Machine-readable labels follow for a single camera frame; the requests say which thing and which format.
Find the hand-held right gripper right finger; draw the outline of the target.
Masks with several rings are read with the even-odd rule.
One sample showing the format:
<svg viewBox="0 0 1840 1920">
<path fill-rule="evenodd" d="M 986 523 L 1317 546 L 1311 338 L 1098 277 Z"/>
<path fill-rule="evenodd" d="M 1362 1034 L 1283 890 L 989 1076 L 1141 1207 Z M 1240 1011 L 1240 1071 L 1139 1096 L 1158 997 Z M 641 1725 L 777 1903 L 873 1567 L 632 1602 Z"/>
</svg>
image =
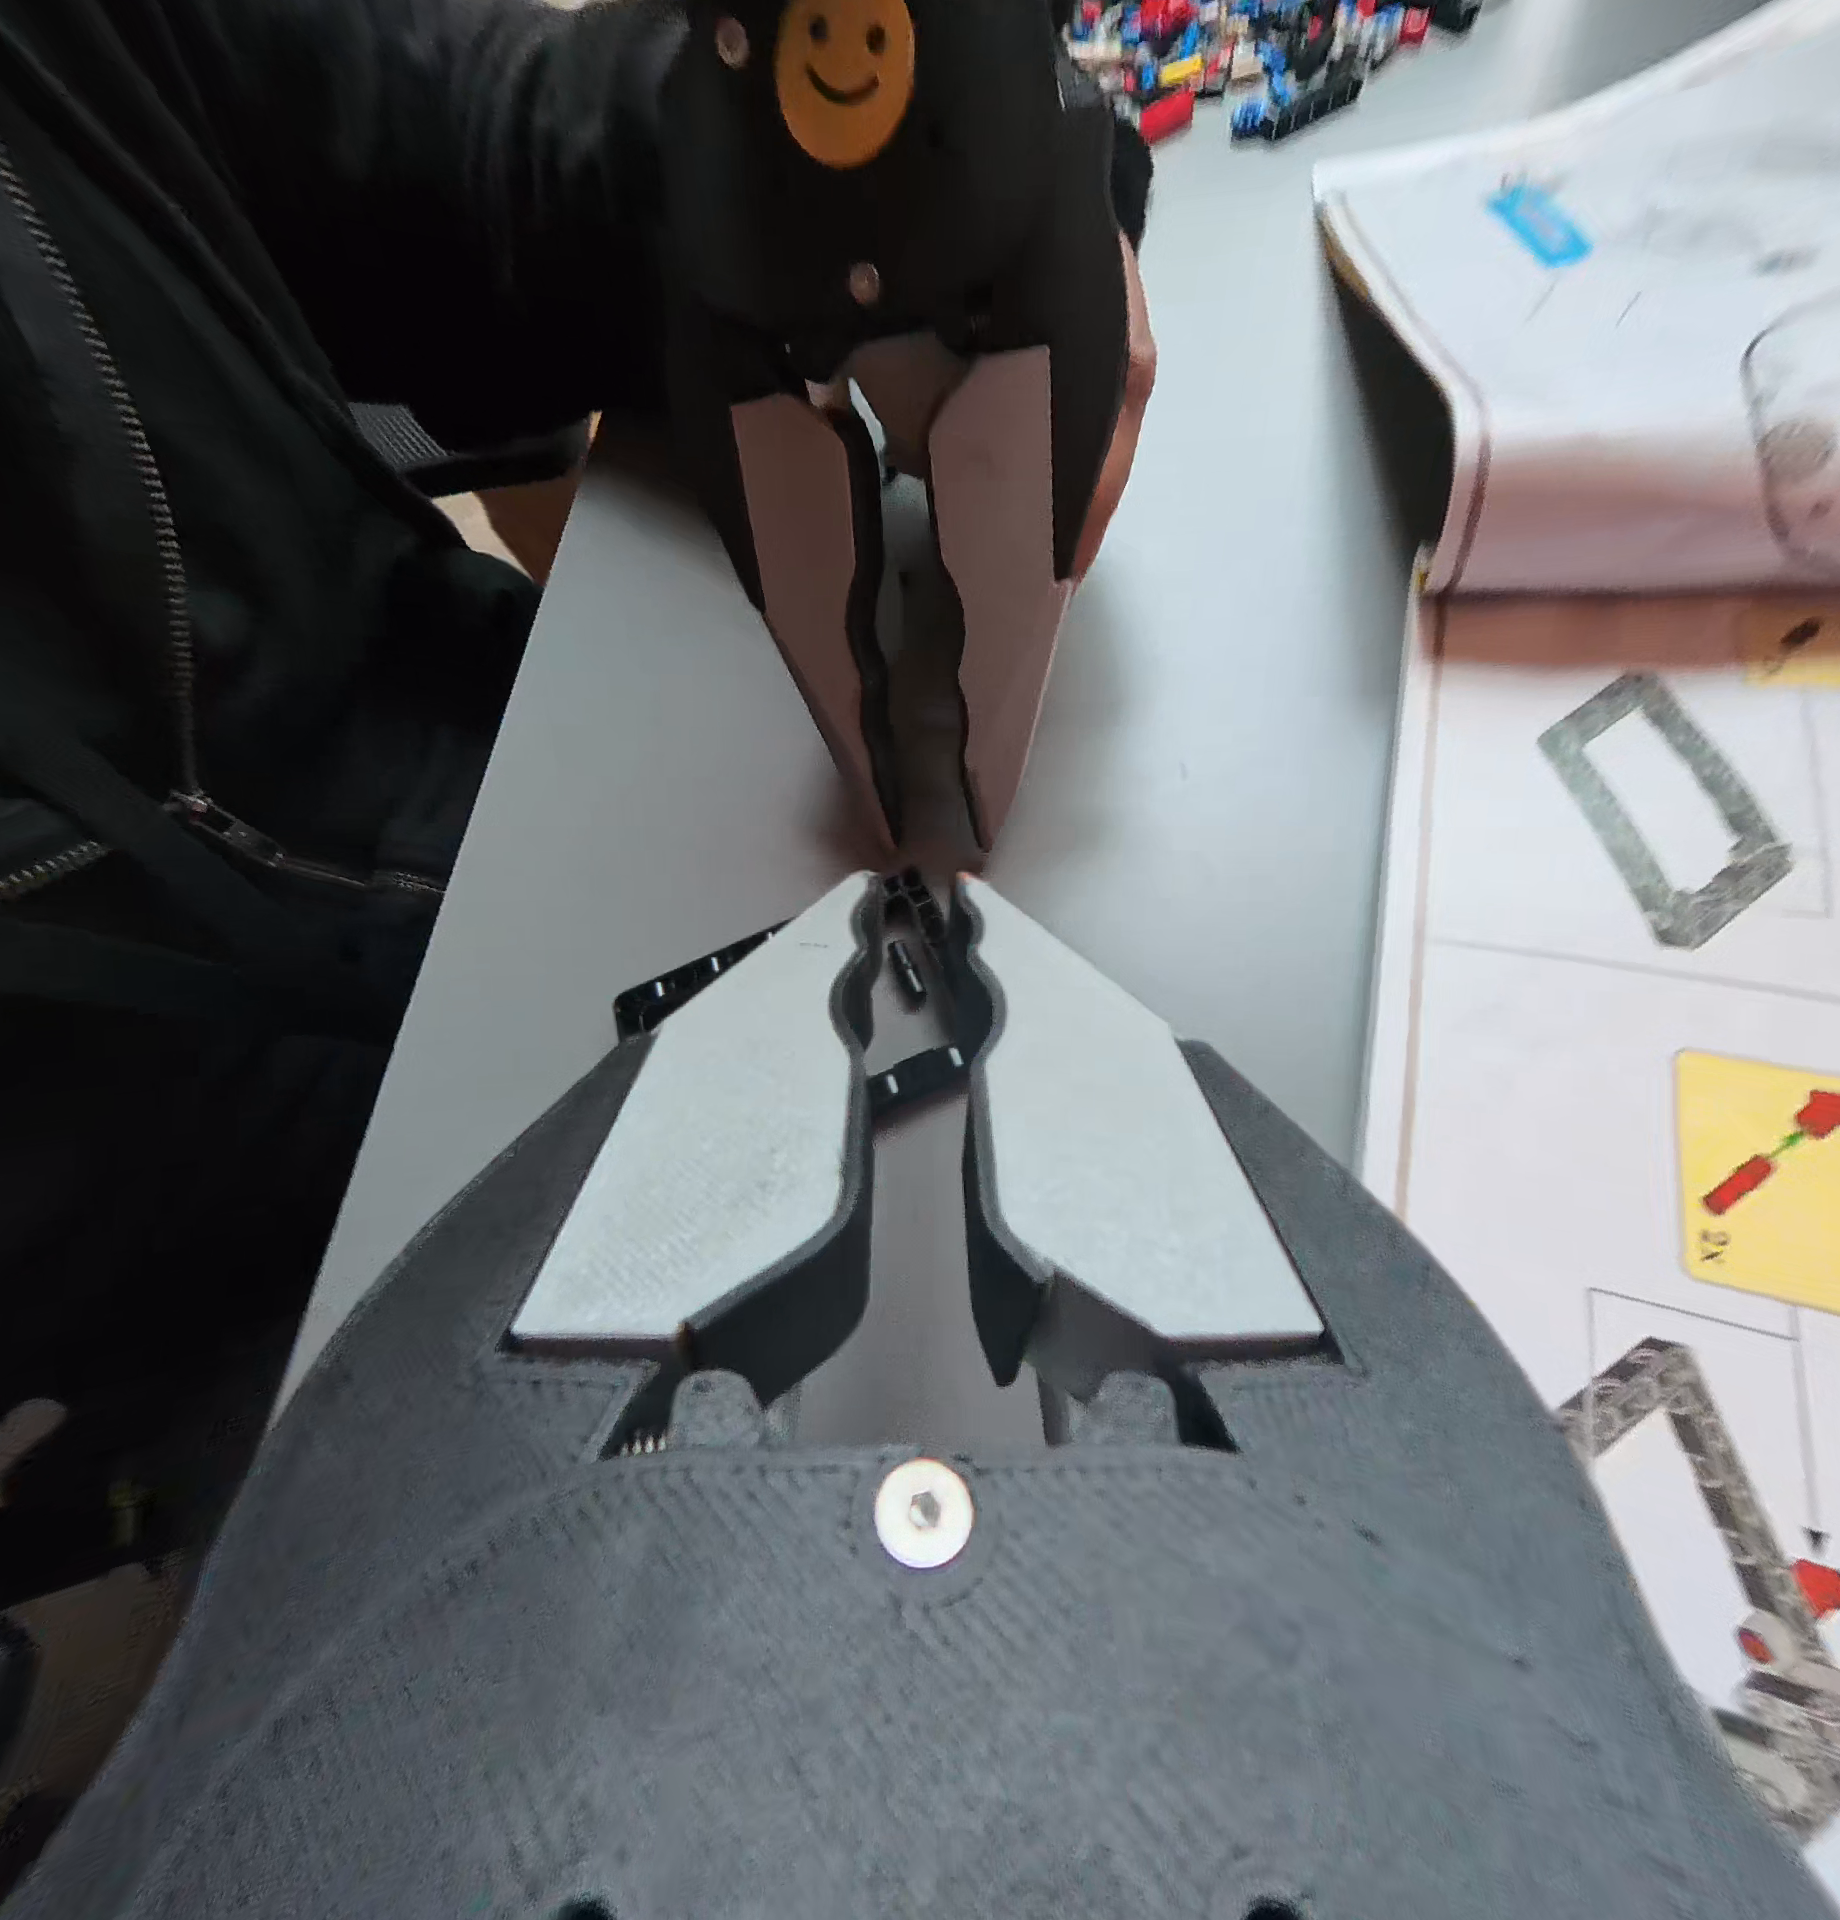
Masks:
<svg viewBox="0 0 1840 1920">
<path fill-rule="evenodd" d="M 1325 1323 L 1189 1047 L 982 877 L 957 877 L 961 1193 L 998 1384 L 1098 1410 L 1149 1381 L 1178 1445 L 1226 1445 L 1199 1372 L 1319 1356 Z"/>
</svg>

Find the black rectangular lego frame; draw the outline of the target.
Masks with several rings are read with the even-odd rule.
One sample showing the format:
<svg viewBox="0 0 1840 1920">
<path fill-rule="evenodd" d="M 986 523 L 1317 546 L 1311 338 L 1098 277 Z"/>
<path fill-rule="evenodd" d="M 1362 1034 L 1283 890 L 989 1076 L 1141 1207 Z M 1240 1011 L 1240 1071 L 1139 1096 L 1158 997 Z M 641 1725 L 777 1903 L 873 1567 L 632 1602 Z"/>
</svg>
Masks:
<svg viewBox="0 0 1840 1920">
<path fill-rule="evenodd" d="M 947 904 L 916 867 L 884 872 L 878 878 L 883 902 L 881 959 L 884 948 L 902 938 L 919 959 L 928 982 L 928 1006 L 940 1022 L 942 1041 L 907 1059 L 869 1071 L 868 1109 L 873 1123 L 902 1116 L 968 1085 L 972 1059 L 987 1034 L 987 1014 L 972 974 L 963 929 L 951 919 Z M 695 960 L 621 991 L 613 1001 L 613 1021 L 621 1041 L 653 1034 L 672 1014 L 702 995 L 742 960 L 772 944 L 786 922 L 763 926 L 738 941 L 715 948 Z"/>
</svg>

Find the person's left forearm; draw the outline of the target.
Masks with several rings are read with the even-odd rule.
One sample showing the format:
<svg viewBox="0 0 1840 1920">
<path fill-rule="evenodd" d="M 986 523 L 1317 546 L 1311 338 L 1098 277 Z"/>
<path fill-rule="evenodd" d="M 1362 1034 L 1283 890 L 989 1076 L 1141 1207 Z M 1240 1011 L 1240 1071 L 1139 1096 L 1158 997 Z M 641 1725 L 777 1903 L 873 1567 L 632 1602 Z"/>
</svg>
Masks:
<svg viewBox="0 0 1840 1920">
<path fill-rule="evenodd" d="M 681 4 L 94 4 L 182 215 L 336 397 L 454 442 L 659 420 Z"/>
</svg>

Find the lego instruction booklet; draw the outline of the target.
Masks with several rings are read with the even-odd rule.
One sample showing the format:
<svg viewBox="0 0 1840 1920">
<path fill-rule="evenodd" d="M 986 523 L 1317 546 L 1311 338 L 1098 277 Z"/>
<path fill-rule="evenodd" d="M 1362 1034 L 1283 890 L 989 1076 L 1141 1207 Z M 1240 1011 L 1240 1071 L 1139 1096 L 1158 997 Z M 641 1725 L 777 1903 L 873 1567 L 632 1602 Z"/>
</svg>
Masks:
<svg viewBox="0 0 1840 1920">
<path fill-rule="evenodd" d="M 1360 1173 L 1840 1906 L 1840 4 L 1316 202 L 1451 437 Z"/>
</svg>

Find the pile of colourful lego pieces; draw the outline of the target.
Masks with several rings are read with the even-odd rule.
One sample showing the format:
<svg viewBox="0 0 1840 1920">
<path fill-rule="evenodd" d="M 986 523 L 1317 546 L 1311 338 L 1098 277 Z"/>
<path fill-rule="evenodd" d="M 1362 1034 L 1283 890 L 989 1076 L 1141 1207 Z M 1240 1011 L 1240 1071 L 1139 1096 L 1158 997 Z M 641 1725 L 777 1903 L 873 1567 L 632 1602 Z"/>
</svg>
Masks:
<svg viewBox="0 0 1840 1920">
<path fill-rule="evenodd" d="M 1070 2 L 1051 22 L 1115 116 L 1154 146 L 1199 109 L 1274 143 L 1353 108 L 1390 61 L 1460 39 L 1482 2 Z"/>
</svg>

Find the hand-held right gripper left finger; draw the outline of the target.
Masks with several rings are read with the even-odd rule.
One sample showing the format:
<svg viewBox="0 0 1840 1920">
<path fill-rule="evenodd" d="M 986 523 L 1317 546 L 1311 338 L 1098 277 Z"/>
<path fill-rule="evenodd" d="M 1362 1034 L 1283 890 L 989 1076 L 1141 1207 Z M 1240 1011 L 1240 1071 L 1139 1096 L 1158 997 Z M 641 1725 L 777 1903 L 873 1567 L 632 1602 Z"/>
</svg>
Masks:
<svg viewBox="0 0 1840 1920">
<path fill-rule="evenodd" d="M 525 1356 L 732 1374 L 766 1407 L 857 1328 L 883 883 L 857 872 L 670 1014 L 510 1323 Z"/>
</svg>

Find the person's left hand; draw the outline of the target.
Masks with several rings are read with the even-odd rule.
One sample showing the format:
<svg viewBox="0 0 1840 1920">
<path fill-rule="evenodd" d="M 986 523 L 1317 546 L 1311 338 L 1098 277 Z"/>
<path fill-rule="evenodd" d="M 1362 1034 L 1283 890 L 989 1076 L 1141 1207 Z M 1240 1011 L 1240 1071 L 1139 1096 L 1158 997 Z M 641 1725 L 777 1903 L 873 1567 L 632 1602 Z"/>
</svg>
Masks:
<svg viewBox="0 0 1840 1920">
<path fill-rule="evenodd" d="M 1076 579 L 1081 581 L 1098 559 L 1104 536 L 1123 507 L 1137 458 L 1149 403 L 1157 382 L 1157 344 L 1152 337 L 1145 286 L 1130 240 L 1120 236 L 1125 267 L 1126 369 L 1125 394 L 1113 435 L 1105 448 L 1102 477 L 1076 546 Z"/>
</svg>

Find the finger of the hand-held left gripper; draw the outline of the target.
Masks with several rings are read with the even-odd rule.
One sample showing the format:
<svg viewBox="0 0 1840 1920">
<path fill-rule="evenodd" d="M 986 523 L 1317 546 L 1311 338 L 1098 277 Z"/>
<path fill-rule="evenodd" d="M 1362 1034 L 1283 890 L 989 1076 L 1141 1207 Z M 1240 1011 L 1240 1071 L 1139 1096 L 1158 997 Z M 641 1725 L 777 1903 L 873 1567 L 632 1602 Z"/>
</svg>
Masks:
<svg viewBox="0 0 1840 1920">
<path fill-rule="evenodd" d="M 838 771 L 884 848 L 904 791 L 881 639 L 881 457 L 850 412 L 772 394 L 732 412 L 761 611 Z"/>
<path fill-rule="evenodd" d="M 972 360 L 934 417 L 928 485 L 960 607 L 960 764 L 983 855 L 1024 783 L 1070 605 L 1070 584 L 1054 571 L 1051 477 L 1049 351 Z"/>
</svg>

